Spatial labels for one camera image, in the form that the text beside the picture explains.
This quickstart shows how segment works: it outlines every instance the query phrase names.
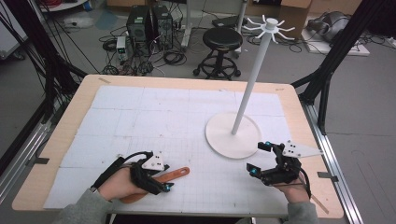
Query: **cardboard box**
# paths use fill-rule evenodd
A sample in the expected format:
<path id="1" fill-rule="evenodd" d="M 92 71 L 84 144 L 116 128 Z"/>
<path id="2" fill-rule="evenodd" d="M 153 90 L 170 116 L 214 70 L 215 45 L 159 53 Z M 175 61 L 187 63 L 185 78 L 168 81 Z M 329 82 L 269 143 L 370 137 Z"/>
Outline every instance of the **cardboard box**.
<path id="1" fill-rule="evenodd" d="M 282 32 L 282 34 L 287 37 L 301 38 L 301 31 L 304 29 L 311 3 L 311 0 L 282 0 L 280 6 L 267 6 L 253 4 L 253 1 L 249 0 L 245 17 L 265 15 L 265 18 L 274 18 L 279 22 L 285 21 L 280 26 L 281 28 L 295 27 L 295 30 Z"/>
<path id="2" fill-rule="evenodd" d="M 110 7 L 148 6 L 149 0 L 107 0 L 107 5 Z"/>

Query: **floor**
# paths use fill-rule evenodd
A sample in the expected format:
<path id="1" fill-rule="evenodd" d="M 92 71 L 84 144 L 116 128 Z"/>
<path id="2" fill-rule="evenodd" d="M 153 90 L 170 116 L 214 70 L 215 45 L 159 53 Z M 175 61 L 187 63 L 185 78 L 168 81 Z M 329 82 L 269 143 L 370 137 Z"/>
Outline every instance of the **floor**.
<path id="1" fill-rule="evenodd" d="M 67 13 L 80 11 L 72 9 Z M 106 52 L 98 39 L 123 26 L 127 14 L 106 8 L 96 9 L 89 14 L 94 18 L 93 27 L 73 30 L 70 36 L 96 69 L 102 71 L 106 65 Z M 59 13 L 56 16 L 62 18 L 65 15 Z M 192 18 L 192 22 L 194 27 L 210 27 L 213 19 L 212 15 L 205 14 L 202 18 Z M 163 64 L 163 61 L 159 61 L 153 64 L 156 68 L 147 76 L 205 78 L 203 75 L 192 75 L 192 70 L 208 53 L 201 41 L 204 31 L 193 30 L 186 51 L 187 61 L 183 65 L 158 67 Z M 97 73 L 70 40 L 65 38 L 64 44 L 76 67 L 91 74 Z M 396 223 L 396 179 L 392 172 L 392 165 L 396 161 L 393 148 L 396 144 L 393 132 L 396 118 L 392 116 L 396 114 L 396 101 L 393 100 L 396 95 L 396 49 L 375 43 L 365 47 L 370 51 L 369 57 L 345 57 L 332 78 L 326 130 L 363 222 L 391 224 Z M 235 60 L 242 76 L 234 77 L 234 81 L 248 80 L 257 49 L 258 46 L 244 39 L 242 52 Z M 303 44 L 285 46 L 271 43 L 258 81 L 291 83 L 314 72 L 324 58 L 324 55 L 308 53 Z M 0 155 L 3 155 L 43 100 L 40 82 L 28 59 L 0 61 L 0 94 Z M 28 174 L 29 167 L 26 167 L 11 192 L 1 202 L 2 223 L 50 223 L 57 215 L 56 212 L 12 210 L 13 198 Z M 322 219 L 320 222 L 347 223 L 347 220 Z M 258 223 L 279 222 L 260 218 Z"/>

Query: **orange handle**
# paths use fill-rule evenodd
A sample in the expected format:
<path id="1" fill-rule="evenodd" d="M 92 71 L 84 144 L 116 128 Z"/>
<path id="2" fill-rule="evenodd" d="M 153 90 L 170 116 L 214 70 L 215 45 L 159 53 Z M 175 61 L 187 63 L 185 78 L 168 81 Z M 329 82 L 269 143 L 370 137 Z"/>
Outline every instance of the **orange handle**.
<path id="1" fill-rule="evenodd" d="M 187 175 L 190 173 L 190 168 L 189 167 L 183 167 L 180 168 L 178 170 L 154 177 L 155 180 L 161 182 L 161 183 L 165 183 L 174 179 L 177 179 L 179 177 L 182 177 L 184 175 Z M 131 194 L 129 196 L 126 196 L 124 198 L 121 198 L 120 201 L 122 203 L 134 203 L 139 201 L 140 199 L 142 199 L 143 197 L 145 197 L 147 195 L 147 193 L 143 193 L 143 194 Z"/>

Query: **round white base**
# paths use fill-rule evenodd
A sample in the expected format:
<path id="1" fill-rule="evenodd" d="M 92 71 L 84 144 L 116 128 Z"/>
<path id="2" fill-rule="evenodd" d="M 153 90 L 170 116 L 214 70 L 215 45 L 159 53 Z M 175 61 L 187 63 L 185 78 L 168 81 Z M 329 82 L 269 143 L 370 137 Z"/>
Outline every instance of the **round white base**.
<path id="1" fill-rule="evenodd" d="M 232 159 L 244 159 L 258 150 L 257 144 L 262 134 L 254 120 L 247 116 L 242 117 L 238 131 L 232 134 L 235 118 L 235 113 L 213 116 L 206 124 L 206 139 L 219 154 Z"/>

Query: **white pole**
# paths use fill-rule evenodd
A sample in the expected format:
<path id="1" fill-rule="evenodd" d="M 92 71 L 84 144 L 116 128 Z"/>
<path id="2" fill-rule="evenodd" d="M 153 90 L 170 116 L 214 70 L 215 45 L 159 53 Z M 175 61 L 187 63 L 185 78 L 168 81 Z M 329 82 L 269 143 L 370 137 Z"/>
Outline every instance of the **white pole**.
<path id="1" fill-rule="evenodd" d="M 248 104 L 248 99 L 249 99 L 250 94 L 253 90 L 254 83 L 256 82 L 257 76 L 260 72 L 260 68 L 262 67 L 262 61 L 264 60 L 265 53 L 268 50 L 268 46 L 270 44 L 271 37 L 272 37 L 271 33 L 265 33 L 262 36 L 262 41 L 260 43 L 259 52 L 257 54 L 256 61 L 254 62 L 250 78 L 248 79 L 247 88 L 245 89 L 244 97 L 242 98 L 242 103 L 239 106 L 239 111 L 236 116 L 235 123 L 233 125 L 233 130 L 231 131 L 232 134 L 236 134 L 236 132 L 238 131 L 239 124 L 241 123 L 241 119 L 245 114 L 245 109 Z"/>

